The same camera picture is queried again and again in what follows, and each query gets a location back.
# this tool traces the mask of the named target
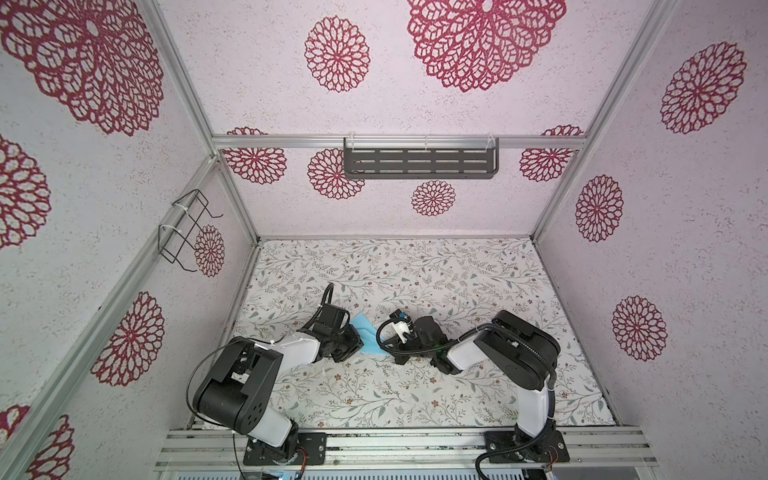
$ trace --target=red floral medallion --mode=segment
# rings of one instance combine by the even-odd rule
[[[696,52],[672,75],[661,99],[661,121],[676,134],[711,124],[736,99],[745,69],[744,52],[735,44],[724,41]]]
[[[445,87],[488,90],[551,40],[565,0],[408,0],[414,55]]]
[[[0,32],[77,120],[133,135],[159,115],[163,70],[131,0],[0,0]]]
[[[368,73],[371,59],[366,38],[345,18],[325,17],[317,22],[304,48],[306,66],[328,90],[349,91]]]
[[[50,196],[35,159],[0,135],[0,249],[37,234],[51,211]]]
[[[62,415],[56,430],[48,435],[42,450],[29,465],[25,480],[61,480],[69,472],[69,462],[74,453],[73,435],[69,415]]]
[[[419,185],[411,196],[411,205],[421,215],[434,217],[444,214],[453,206],[456,192],[450,184],[430,180]]]
[[[29,412],[29,406],[14,405],[10,409],[0,412],[0,449],[5,444],[11,434],[16,430],[16,426],[22,421],[24,415]]]
[[[636,360],[653,360],[667,346],[667,324],[648,299],[639,296],[623,299],[616,305],[612,323],[619,346]]]
[[[543,135],[581,135],[584,132],[573,125],[558,125],[545,130]],[[574,151],[568,148],[529,148],[520,158],[523,176],[537,182],[560,177]]]
[[[576,202],[576,225],[591,242],[605,240],[619,226],[624,201],[612,177],[598,175],[588,181]]]
[[[266,135],[256,128],[238,127],[229,135]],[[234,148],[223,151],[232,171],[255,184],[277,182],[286,173],[286,156],[282,148]]]
[[[224,240],[213,225],[206,225],[197,234],[194,258],[205,276],[216,276],[224,265]]]
[[[163,346],[165,318],[157,300],[139,293],[109,343],[91,367],[99,383],[126,386],[149,370]]]
[[[306,174],[315,190],[337,200],[354,197],[366,184],[365,180],[350,180],[344,175],[344,153],[338,148],[317,152]]]

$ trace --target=floral patterned floor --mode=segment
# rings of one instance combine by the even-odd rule
[[[271,240],[263,245],[235,333],[279,339],[312,315],[328,282],[333,304],[379,325],[395,309],[432,315],[449,338],[501,309],[561,346],[556,420],[613,425],[581,346],[529,240]],[[424,359],[355,354],[278,379],[270,404],[302,427],[513,425],[517,387],[485,361],[457,376]]]

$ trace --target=black mounting plate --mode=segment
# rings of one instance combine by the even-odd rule
[[[485,449],[488,452],[511,449],[518,445],[520,442],[515,439],[515,430],[485,433]],[[490,463],[519,463],[523,459],[537,463],[550,463],[556,459],[557,463],[566,463],[571,460],[571,456],[568,454],[568,448],[563,441],[563,434],[552,429],[537,445],[520,452],[494,455],[488,461]]]
[[[261,442],[248,439],[248,445],[245,448],[243,465],[248,466],[275,466],[275,465],[299,465],[304,462],[304,457],[299,452],[298,447],[304,447],[307,453],[307,465],[322,465],[326,461],[326,433],[300,433],[299,443],[296,447],[297,455],[291,462],[278,463],[279,458],[273,457],[272,451],[264,448]]]

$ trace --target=blue cloth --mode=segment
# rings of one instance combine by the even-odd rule
[[[357,333],[360,334],[360,339],[362,340],[360,353],[367,353],[369,355],[389,355],[379,348],[379,344],[376,342],[376,327],[373,326],[365,315],[358,313],[349,323],[351,323],[352,326],[355,327],[355,330],[357,330]]]

